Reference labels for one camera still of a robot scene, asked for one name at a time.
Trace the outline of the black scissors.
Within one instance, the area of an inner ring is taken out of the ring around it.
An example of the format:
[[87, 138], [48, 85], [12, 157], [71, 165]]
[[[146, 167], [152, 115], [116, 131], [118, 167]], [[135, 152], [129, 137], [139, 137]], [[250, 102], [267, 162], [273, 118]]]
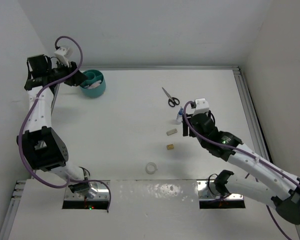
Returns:
[[179, 106], [180, 105], [180, 100], [176, 97], [171, 96], [165, 88], [162, 87], [163, 92], [165, 93], [165, 95], [168, 97], [168, 105], [172, 108], [174, 108], [175, 106]]

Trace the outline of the tan pencil sharpener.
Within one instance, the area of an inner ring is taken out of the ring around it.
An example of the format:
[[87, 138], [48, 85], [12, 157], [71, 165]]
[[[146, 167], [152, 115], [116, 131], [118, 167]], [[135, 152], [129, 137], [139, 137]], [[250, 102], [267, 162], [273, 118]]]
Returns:
[[174, 147], [174, 145], [173, 144], [168, 144], [167, 146], [166, 146], [166, 149], [167, 150], [173, 150], [175, 147]]

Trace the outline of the clear tape roll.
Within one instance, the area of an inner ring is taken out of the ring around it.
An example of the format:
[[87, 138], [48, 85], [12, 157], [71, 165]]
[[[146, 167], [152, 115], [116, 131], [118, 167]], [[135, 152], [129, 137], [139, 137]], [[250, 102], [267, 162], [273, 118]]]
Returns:
[[145, 171], [147, 174], [152, 175], [157, 171], [157, 165], [154, 162], [149, 162], [145, 167]]

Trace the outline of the glue bottle blue cap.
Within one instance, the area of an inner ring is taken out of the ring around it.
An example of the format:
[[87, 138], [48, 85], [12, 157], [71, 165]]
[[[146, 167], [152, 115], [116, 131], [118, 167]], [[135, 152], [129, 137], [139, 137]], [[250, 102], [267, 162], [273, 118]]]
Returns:
[[176, 123], [179, 125], [182, 123], [183, 121], [183, 108], [181, 107], [177, 113], [177, 116], [176, 116]]

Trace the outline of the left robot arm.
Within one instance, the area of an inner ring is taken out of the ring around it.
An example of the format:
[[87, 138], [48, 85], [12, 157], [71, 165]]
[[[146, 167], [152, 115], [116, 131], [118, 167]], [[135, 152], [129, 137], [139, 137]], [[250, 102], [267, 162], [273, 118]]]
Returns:
[[29, 111], [16, 141], [21, 161], [32, 177], [57, 189], [58, 185], [36, 175], [37, 170], [53, 173], [65, 180], [63, 188], [69, 187], [72, 192], [82, 194], [90, 188], [89, 172], [69, 162], [68, 149], [52, 127], [52, 109], [59, 84], [77, 87], [87, 77], [75, 62], [69, 61], [69, 54], [56, 52], [54, 55], [55, 68], [51, 58], [44, 54], [27, 58], [28, 76], [24, 89], [28, 94]]

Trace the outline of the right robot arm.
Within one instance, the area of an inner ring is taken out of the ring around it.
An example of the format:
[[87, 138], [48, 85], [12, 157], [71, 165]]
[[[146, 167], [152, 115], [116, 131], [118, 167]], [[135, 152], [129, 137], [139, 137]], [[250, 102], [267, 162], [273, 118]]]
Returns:
[[183, 114], [183, 136], [197, 138], [202, 148], [211, 155], [241, 168], [257, 181], [237, 177], [223, 170], [208, 189], [214, 196], [241, 194], [261, 202], [277, 212], [284, 220], [300, 225], [300, 177], [287, 173], [254, 153], [240, 138], [220, 131], [210, 111]]

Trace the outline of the white eraser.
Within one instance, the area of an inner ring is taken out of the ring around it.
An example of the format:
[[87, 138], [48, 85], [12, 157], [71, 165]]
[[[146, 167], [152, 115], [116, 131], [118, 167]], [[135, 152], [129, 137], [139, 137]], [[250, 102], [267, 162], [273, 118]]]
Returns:
[[166, 132], [166, 134], [167, 134], [168, 136], [170, 136], [170, 135], [176, 134], [177, 132], [178, 132], [178, 130], [177, 130], [176, 128], [174, 128], [174, 129], [168, 130], [168, 131]]

